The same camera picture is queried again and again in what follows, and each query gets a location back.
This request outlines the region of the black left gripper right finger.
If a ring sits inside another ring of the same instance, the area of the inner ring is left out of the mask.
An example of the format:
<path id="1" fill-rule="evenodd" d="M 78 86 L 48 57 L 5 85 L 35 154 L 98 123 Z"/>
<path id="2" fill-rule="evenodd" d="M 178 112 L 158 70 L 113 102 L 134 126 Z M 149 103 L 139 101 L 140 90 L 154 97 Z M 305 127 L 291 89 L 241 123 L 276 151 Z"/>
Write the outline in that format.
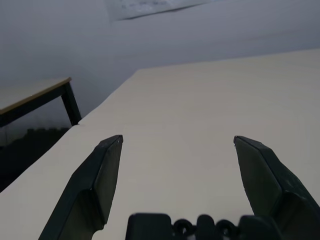
<path id="1" fill-rule="evenodd" d="M 320 207 L 299 178 L 261 142 L 244 136 L 233 142 L 253 213 L 271 217 L 285 240 L 318 240 Z"/>

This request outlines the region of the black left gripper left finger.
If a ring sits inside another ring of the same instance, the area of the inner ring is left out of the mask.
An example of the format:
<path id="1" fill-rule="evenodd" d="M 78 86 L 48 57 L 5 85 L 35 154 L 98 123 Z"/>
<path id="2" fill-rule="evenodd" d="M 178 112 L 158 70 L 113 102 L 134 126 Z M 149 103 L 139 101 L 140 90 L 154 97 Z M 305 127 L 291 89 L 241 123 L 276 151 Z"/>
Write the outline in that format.
<path id="1" fill-rule="evenodd" d="M 71 175 L 39 239 L 91 240 L 108 222 L 123 136 L 102 140 Z"/>

